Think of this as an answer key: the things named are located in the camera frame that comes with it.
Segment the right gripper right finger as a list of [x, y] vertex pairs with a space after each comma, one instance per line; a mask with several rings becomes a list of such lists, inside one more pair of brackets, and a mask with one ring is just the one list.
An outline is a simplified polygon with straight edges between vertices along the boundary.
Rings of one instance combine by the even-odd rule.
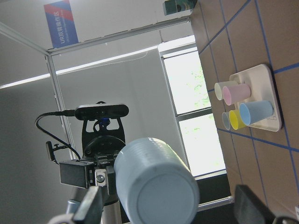
[[239, 224], [272, 224], [275, 216], [247, 185], [236, 185], [234, 216]]

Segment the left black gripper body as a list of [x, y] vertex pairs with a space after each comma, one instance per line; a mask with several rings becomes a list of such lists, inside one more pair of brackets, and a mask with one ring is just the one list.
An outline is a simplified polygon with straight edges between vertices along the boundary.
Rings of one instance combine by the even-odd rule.
[[110, 195], [116, 193], [114, 163], [125, 140], [114, 136], [93, 138], [80, 160], [59, 163], [60, 182], [83, 189], [97, 184], [107, 186]]

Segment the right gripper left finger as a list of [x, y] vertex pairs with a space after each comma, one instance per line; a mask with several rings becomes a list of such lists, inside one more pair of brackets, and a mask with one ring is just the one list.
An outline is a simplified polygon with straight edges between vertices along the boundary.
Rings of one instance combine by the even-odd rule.
[[72, 217], [73, 222], [100, 222], [102, 215], [102, 192], [98, 186], [89, 188]]

